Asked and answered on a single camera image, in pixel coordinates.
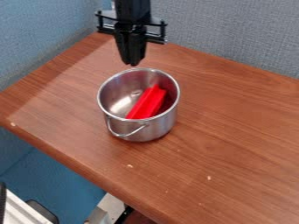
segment wood grain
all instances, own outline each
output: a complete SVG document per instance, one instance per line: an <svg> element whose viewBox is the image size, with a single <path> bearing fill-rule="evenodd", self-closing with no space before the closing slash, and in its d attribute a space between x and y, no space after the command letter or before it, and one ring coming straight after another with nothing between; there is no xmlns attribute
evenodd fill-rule
<svg viewBox="0 0 299 224"><path fill-rule="evenodd" d="M0 94L0 124L157 223L299 223L299 81L173 44L140 67L181 88L157 141L108 134L97 90L128 66L97 33Z"/></svg>

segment stainless steel pot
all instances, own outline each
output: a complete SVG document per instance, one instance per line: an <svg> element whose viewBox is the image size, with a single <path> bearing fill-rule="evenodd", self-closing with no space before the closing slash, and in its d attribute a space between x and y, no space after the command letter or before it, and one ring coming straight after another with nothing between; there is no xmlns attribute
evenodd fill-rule
<svg viewBox="0 0 299 224"><path fill-rule="evenodd" d="M147 119L125 119L139 96L153 84L167 90L159 114ZM133 68L113 75L97 91L97 105L104 112L112 135L133 142L151 141L165 135L175 124L179 98L177 83L160 70Z"/></svg>

